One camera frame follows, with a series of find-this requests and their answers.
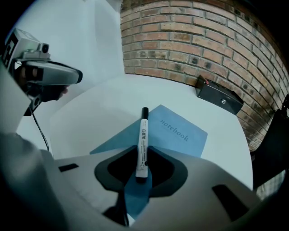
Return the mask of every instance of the brick wall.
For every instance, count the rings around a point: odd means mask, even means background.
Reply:
[[[124,0],[121,30],[127,74],[191,86],[202,75],[234,90],[244,100],[237,116],[249,148],[259,146],[289,92],[289,75],[254,15],[217,0]]]

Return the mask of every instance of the black chair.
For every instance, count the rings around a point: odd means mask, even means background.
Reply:
[[[282,109],[278,109],[258,149],[251,153],[255,159],[253,167],[253,188],[256,189],[284,169],[289,167],[289,95]]]

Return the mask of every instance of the marker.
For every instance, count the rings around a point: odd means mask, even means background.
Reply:
[[[143,107],[141,112],[141,121],[140,121],[140,135],[139,135],[139,144],[137,147],[138,156],[137,156],[137,165],[135,171],[136,181],[139,183],[144,183],[148,178],[148,145],[149,145],[149,109]]]

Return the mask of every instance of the white wall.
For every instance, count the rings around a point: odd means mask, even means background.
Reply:
[[[59,101],[42,103],[35,111],[49,143],[49,119],[57,110],[96,84],[124,74],[120,5],[120,0],[38,0],[17,22],[16,27],[50,45],[52,60],[84,74]],[[17,132],[46,148],[32,117],[24,117]]]

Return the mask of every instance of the black cable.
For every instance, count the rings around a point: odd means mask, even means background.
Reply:
[[[33,119],[34,119],[34,121],[35,121],[35,123],[36,123],[36,125],[37,125],[37,127],[38,127],[38,129],[39,129],[39,131],[40,131],[40,133],[41,133],[41,136],[42,136],[42,138],[43,138],[43,140],[44,140],[44,142],[45,142],[47,151],[49,151],[49,146],[48,146],[48,142],[47,142],[47,140],[46,140],[46,138],[45,138],[45,135],[44,135],[43,132],[41,131],[41,128],[40,128],[40,126],[39,126],[39,124],[38,124],[38,122],[37,122],[37,119],[36,119],[34,113],[32,112],[31,108],[29,108],[29,109],[30,109],[31,114],[32,114],[32,116],[33,116]]]

